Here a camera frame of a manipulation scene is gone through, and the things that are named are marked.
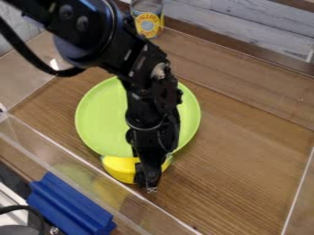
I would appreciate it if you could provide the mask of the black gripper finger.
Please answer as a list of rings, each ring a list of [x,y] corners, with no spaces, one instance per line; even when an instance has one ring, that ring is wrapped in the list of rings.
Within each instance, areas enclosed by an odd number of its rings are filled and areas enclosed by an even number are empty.
[[[157,191],[157,184],[161,176],[161,167],[153,163],[137,162],[135,164],[133,183],[144,188],[148,194]]]

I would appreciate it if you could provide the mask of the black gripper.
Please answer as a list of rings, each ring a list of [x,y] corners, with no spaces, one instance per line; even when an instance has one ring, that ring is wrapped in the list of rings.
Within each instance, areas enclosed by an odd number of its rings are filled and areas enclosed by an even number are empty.
[[[117,74],[127,92],[127,143],[143,165],[160,165],[177,147],[183,91],[167,53],[152,43],[136,43]]]

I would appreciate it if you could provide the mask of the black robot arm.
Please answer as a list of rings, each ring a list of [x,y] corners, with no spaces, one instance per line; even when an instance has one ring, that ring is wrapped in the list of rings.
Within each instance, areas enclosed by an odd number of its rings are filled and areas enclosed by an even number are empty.
[[[0,17],[0,35],[44,73],[70,77],[91,67],[115,74],[127,93],[125,139],[140,162],[135,183],[157,190],[161,164],[179,144],[183,91],[167,53],[139,35],[132,19],[112,0],[0,0],[53,35],[54,47],[70,64],[54,70],[30,51]]]

